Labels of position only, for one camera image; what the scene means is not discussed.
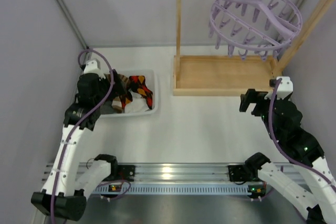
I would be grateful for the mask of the argyle sock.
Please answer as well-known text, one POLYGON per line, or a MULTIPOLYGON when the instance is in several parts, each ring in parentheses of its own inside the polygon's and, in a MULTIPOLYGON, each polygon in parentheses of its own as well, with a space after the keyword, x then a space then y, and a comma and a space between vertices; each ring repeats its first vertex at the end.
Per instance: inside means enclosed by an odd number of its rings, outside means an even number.
POLYGON ((127 104, 133 101, 133 96, 130 91, 127 91, 126 94, 117 97, 117 101, 121 102, 121 108, 124 109, 127 104))
POLYGON ((153 92, 146 86, 145 76, 129 76, 129 79, 132 92, 137 93, 144 98, 148 108, 151 110, 153 107, 153 92))

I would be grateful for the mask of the white sock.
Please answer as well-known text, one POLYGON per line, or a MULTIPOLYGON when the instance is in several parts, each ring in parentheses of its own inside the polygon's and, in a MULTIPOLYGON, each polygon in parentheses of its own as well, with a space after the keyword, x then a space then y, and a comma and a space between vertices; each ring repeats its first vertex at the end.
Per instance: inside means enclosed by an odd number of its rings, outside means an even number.
POLYGON ((132 101, 127 103, 124 107, 124 113, 140 113, 149 110, 146 99, 138 94, 130 91, 132 101))

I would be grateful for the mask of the purple round clip hanger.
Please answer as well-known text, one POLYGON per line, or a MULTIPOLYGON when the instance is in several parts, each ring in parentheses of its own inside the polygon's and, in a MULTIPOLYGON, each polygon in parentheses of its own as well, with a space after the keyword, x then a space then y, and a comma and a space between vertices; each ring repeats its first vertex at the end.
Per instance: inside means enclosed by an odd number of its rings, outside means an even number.
POLYGON ((208 36, 216 38, 216 49, 226 44, 229 57, 237 51, 241 60, 254 53, 265 61, 291 46, 302 23, 300 10, 290 0, 215 0, 208 36))

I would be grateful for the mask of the brown striped sock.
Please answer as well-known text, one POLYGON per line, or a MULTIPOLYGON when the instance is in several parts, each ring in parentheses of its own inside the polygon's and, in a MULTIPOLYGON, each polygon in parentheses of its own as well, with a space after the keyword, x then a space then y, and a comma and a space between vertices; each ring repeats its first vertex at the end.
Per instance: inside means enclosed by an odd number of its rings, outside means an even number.
POLYGON ((123 113, 123 108, 122 108, 122 104, 112 104, 111 105, 112 109, 113 109, 113 113, 117 113, 117 114, 122 114, 123 113))
POLYGON ((118 74, 118 76, 119 76, 120 80, 122 81, 122 83, 123 83, 126 87, 128 87, 128 86, 130 85, 130 79, 129 79, 129 77, 127 77, 127 76, 125 76, 125 75, 123 75, 123 74, 118 74))

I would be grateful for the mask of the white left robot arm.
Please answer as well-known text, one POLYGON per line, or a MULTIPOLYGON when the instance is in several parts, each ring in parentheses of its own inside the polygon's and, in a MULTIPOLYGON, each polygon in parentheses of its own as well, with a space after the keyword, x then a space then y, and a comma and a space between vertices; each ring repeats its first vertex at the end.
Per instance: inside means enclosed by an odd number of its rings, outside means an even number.
POLYGON ((41 191, 34 192, 31 197, 31 203, 49 216, 52 223, 58 218, 80 220, 88 198, 97 187, 108 182, 127 182, 117 158, 109 154, 97 155, 92 165, 77 177, 81 156, 101 115, 101 106, 105 100, 125 94, 123 81, 116 71, 104 77, 86 73, 80 76, 77 88, 74 103, 65 111, 53 167, 41 191))

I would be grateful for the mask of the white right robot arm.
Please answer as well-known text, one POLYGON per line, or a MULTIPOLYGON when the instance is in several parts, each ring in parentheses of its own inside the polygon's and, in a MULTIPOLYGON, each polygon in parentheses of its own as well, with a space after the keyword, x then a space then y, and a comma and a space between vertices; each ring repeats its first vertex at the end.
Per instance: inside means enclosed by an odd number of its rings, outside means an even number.
POLYGON ((290 101, 291 94, 280 97, 249 89, 240 96, 240 112, 250 104, 252 115, 260 117, 280 154, 299 172, 308 189, 295 183, 261 152, 245 160, 243 168, 250 180, 266 182, 286 198, 306 223, 335 223, 335 178, 317 139, 301 127, 302 113, 290 101))

